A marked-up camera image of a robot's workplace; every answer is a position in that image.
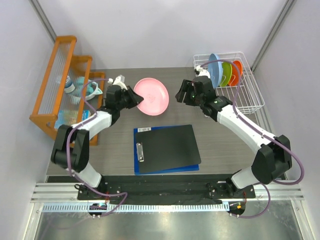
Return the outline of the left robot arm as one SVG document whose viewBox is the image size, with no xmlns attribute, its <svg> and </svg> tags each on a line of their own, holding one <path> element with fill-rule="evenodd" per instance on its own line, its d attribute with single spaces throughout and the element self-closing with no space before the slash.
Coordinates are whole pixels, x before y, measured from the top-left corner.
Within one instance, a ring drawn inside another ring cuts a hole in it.
<svg viewBox="0 0 320 240">
<path fill-rule="evenodd" d="M 112 85 L 106 91 L 104 105 L 94 114 L 74 125 L 61 125 L 51 153 L 51 162 L 67 170 L 89 188 L 89 194 L 100 200 L 107 192 L 104 177 L 89 163 L 90 140 L 114 125 L 123 109 L 138 106 L 144 98 L 130 86 Z"/>
</svg>

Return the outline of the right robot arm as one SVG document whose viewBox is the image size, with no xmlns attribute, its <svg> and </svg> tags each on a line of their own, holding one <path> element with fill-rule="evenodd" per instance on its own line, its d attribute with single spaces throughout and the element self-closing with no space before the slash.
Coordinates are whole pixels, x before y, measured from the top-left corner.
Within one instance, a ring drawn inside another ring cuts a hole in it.
<svg viewBox="0 0 320 240">
<path fill-rule="evenodd" d="M 250 185 L 267 185 L 292 167 L 292 157 L 287 152 L 291 147 L 289 139 L 265 131 L 244 116 L 231 100 L 216 94 L 207 76 L 183 80 L 175 98 L 179 103 L 200 107 L 206 116 L 231 130 L 255 154 L 251 166 L 226 180 L 225 190 L 230 197 L 238 197 Z"/>
</svg>

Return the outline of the pink plate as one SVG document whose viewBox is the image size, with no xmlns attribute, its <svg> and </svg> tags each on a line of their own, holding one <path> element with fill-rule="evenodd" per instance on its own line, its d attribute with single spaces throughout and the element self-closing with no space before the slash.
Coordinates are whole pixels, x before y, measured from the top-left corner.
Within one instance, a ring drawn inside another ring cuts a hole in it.
<svg viewBox="0 0 320 240">
<path fill-rule="evenodd" d="M 169 93 L 165 85 L 159 80 L 146 77 L 139 80 L 134 86 L 134 92 L 143 97 L 137 108 L 148 116 L 159 116 L 169 106 Z"/>
</svg>

